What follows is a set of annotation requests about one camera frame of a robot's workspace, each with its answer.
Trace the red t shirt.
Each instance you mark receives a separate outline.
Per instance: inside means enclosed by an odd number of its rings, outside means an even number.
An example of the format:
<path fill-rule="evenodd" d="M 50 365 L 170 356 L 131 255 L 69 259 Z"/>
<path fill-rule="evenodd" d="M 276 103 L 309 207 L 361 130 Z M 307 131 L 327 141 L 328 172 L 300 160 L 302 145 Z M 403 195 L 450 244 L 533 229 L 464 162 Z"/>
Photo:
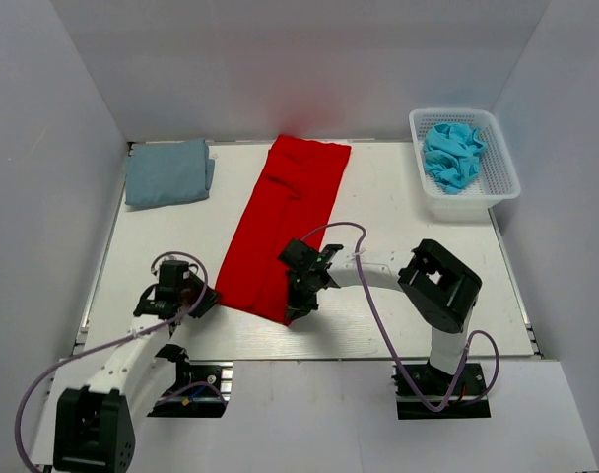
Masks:
<path fill-rule="evenodd" d="M 312 233 L 319 247 L 352 153 L 348 145 L 279 136 L 242 213 L 217 276 L 220 305 L 288 326 L 286 266 L 278 256 Z"/>

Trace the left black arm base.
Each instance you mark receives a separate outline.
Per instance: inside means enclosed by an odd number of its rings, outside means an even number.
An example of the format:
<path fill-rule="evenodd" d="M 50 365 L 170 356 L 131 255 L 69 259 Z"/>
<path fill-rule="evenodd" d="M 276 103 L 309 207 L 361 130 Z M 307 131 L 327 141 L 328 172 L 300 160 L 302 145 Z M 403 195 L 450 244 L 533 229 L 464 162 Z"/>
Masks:
<path fill-rule="evenodd" d="M 232 362 L 179 362 L 175 384 L 161 396 L 167 400 L 156 405 L 149 417 L 220 419 L 231 397 L 232 381 Z"/>

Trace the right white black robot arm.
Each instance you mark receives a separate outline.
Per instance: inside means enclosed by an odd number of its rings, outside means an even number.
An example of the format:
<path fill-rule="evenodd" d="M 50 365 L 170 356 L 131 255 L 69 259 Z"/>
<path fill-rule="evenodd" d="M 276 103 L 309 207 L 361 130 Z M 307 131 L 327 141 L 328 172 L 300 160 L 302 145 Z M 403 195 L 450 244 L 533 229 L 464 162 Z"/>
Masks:
<path fill-rule="evenodd" d="M 278 260 L 288 279 L 287 321 L 318 310 L 317 294 L 330 288 L 368 286 L 402 293 L 432 328 L 431 385 L 449 393 L 463 383 L 460 360 L 483 283 L 439 242 L 424 239 L 407 253 L 364 251 L 342 244 L 317 250 L 294 238 Z"/>

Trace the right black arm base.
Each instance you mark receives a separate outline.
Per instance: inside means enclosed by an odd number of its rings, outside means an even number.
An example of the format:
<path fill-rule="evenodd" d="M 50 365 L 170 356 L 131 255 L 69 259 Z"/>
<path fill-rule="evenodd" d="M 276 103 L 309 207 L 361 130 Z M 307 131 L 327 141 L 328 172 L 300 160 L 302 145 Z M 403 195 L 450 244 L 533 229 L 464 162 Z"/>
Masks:
<path fill-rule="evenodd" d="M 439 404 L 452 380 L 428 364 L 405 366 L 412 380 L 431 404 Z M 405 420 L 466 420 L 489 419 L 492 417 L 488 397 L 484 394 L 487 385 L 482 366 L 467 363 L 445 408 L 438 413 L 430 411 L 414 393 L 402 373 L 394 366 L 392 379 L 395 384 L 397 418 Z"/>

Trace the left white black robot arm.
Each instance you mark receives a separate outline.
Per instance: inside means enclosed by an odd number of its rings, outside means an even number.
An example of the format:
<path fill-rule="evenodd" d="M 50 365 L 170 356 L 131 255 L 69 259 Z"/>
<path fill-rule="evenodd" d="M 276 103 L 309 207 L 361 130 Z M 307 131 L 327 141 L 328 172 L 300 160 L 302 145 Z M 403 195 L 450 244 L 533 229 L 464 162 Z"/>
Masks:
<path fill-rule="evenodd" d="M 58 398 L 53 467 L 59 472 L 127 471 L 137 428 L 155 408 L 192 389 L 227 402 L 217 380 L 192 378 L 186 350 L 172 341 L 184 318 L 199 318 L 217 303 L 206 268 L 175 251 L 158 256 L 151 272 L 157 281 L 140 296 L 126 335 L 109 344 L 111 355 L 81 387 Z"/>

